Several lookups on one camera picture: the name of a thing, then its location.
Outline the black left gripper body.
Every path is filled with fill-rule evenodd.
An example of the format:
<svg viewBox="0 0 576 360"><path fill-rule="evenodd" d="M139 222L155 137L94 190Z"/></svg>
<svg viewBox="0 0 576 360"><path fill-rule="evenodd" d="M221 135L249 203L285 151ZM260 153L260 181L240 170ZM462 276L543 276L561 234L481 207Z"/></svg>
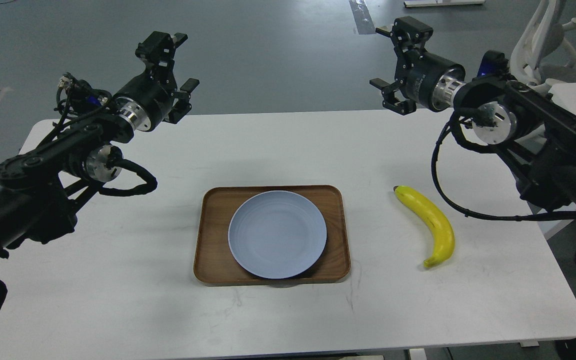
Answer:
<svg viewBox="0 0 576 360"><path fill-rule="evenodd" d="M181 120L174 105L176 85L173 75L133 77L114 94L119 117L140 132L152 132L162 122L176 125Z"/></svg>

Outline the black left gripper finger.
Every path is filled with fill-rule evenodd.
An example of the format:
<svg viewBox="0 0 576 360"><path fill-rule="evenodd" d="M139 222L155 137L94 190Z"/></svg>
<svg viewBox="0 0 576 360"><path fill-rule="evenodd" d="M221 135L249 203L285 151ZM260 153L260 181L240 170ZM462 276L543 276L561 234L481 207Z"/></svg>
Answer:
<svg viewBox="0 0 576 360"><path fill-rule="evenodd" d="M189 78L186 82L172 93L173 105L166 116L166 123L176 125L187 116L192 109L192 92L201 84L199 79Z"/></svg>
<svg viewBox="0 0 576 360"><path fill-rule="evenodd" d="M174 57L176 49L187 40L188 35L185 33L171 35L154 30L135 49L135 56L144 63L143 73L162 85L176 85Z"/></svg>

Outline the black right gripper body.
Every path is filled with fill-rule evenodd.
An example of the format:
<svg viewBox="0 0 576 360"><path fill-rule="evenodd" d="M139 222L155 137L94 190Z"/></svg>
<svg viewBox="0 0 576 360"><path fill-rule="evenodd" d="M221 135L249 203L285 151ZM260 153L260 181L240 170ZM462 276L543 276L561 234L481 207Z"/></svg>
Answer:
<svg viewBox="0 0 576 360"><path fill-rule="evenodd" d="M414 112L420 104L433 112L454 106L458 90L466 84L466 69L428 51L407 50L398 55L399 112Z"/></svg>

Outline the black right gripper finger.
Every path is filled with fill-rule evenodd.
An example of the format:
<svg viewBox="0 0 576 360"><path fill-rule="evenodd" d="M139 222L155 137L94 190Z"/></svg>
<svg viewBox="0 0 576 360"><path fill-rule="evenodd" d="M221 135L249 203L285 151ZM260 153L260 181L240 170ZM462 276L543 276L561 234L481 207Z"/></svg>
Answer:
<svg viewBox="0 0 576 360"><path fill-rule="evenodd" d="M396 18L393 25L376 27L375 33L391 40L399 62L412 63L425 55L434 28L412 16L403 16Z"/></svg>
<svg viewBox="0 0 576 360"><path fill-rule="evenodd" d="M378 89L382 96L382 107L400 116L407 116L417 110L417 103L407 98L399 99L396 92L403 89L405 84L403 79L395 79L393 83L388 83L383 79L371 79L369 84Z"/></svg>

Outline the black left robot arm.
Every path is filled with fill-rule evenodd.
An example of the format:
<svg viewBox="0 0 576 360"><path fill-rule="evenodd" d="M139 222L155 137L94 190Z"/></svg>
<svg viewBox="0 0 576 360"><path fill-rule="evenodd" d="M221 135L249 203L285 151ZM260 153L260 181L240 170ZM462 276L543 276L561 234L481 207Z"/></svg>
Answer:
<svg viewBox="0 0 576 360"><path fill-rule="evenodd" d="M71 73L55 94L60 118L36 148L0 163L0 258L25 240L47 244L74 231L77 212L95 195L128 198L158 186L143 166L123 157L117 143L160 123L178 123L192 109L200 82L178 86L176 50L185 33L152 32L135 49L144 71L115 94ZM0 310L7 297L0 280Z"/></svg>

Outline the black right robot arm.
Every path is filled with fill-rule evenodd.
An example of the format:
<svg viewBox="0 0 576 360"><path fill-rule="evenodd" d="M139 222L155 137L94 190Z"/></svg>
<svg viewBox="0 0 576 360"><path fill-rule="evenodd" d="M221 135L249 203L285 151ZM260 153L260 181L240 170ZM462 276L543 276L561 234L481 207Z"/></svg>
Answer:
<svg viewBox="0 0 576 360"><path fill-rule="evenodd" d="M487 51L478 76L466 81L461 64L426 48L434 30L411 16L396 18L375 32L393 43L393 82L379 78L382 106L400 116L418 105L438 113L451 110L430 160L441 198L466 217L489 221L576 220L576 114L520 82L502 52ZM444 139L478 154L499 157L515 178L519 197L539 207L533 215L491 215L453 202L439 182L437 163Z"/></svg>

